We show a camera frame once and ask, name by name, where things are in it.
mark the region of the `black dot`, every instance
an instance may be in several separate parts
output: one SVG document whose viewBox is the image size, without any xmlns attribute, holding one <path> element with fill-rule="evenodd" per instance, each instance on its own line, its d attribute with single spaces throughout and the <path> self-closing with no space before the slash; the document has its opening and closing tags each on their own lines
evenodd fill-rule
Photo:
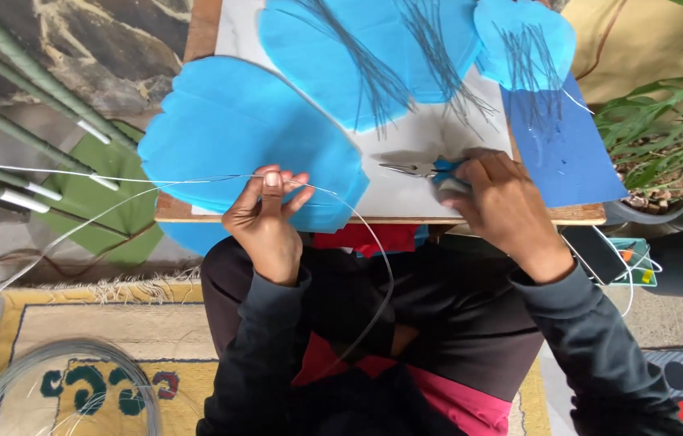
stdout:
<svg viewBox="0 0 683 436">
<path fill-rule="evenodd" d="M 664 367 L 666 383 L 674 390 L 683 390 L 683 364 L 669 362 Z"/>
</svg>

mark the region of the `pliers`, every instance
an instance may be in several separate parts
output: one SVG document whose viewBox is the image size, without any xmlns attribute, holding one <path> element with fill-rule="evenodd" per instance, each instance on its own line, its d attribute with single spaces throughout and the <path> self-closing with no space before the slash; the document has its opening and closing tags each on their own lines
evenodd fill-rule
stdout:
<svg viewBox="0 0 683 436">
<path fill-rule="evenodd" d="M 432 179 L 433 183 L 440 184 L 449 178 L 458 180 L 454 177 L 454 172 L 456 172 L 457 169 L 460 168 L 460 165 L 467 160 L 468 159 L 463 159 L 461 161 L 449 162 L 445 157 L 439 156 L 433 163 L 380 163 L 379 166 L 413 177 Z"/>
</svg>

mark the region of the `fingernail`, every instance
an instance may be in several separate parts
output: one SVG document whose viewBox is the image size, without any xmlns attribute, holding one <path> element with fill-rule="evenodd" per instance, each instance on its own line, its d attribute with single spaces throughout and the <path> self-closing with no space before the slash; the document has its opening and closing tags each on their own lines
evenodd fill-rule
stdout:
<svg viewBox="0 0 683 436">
<path fill-rule="evenodd" d="M 278 172 L 267 172 L 266 173 L 266 186 L 279 186 L 279 173 Z"/>
</svg>

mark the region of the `smartphone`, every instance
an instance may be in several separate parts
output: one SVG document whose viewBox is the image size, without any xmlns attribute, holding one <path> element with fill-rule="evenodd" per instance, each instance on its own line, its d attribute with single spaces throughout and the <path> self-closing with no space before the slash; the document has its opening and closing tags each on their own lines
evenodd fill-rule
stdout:
<svg viewBox="0 0 683 436">
<path fill-rule="evenodd" d="M 627 270 L 627 263 L 597 227 L 566 226 L 560 233 L 575 257 L 600 285 L 609 285 Z"/>
</svg>

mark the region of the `black sleeve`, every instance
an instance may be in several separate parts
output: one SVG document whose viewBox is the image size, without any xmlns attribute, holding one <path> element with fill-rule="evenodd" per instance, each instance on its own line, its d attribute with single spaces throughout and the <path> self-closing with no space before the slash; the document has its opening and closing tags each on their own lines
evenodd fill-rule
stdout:
<svg viewBox="0 0 683 436">
<path fill-rule="evenodd" d="M 290 359 L 301 297 L 310 277 L 302 268 L 296 288 L 274 285 L 255 273 L 239 306 L 241 324 L 215 376 L 214 392 L 204 401 L 197 435 L 282 434 L 290 390 Z"/>
<path fill-rule="evenodd" d="M 646 362 L 583 268 L 551 285 L 534 285 L 521 271 L 512 282 L 575 391 L 571 416 L 580 435 L 683 434 L 661 369 Z"/>
</svg>

